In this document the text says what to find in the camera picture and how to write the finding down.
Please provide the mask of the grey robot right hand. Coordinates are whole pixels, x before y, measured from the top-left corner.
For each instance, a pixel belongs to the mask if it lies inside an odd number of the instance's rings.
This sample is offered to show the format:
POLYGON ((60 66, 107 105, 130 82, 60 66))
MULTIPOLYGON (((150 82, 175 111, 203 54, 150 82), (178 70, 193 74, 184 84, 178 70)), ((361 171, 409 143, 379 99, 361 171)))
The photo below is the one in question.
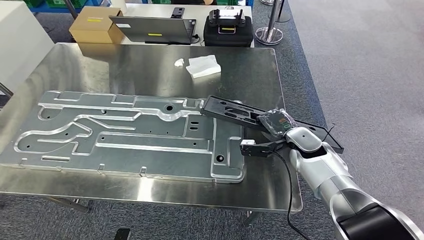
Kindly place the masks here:
POLYGON ((296 121, 284 108, 274 108, 259 115, 257 119, 275 139, 282 139, 288 131, 298 127, 296 121))

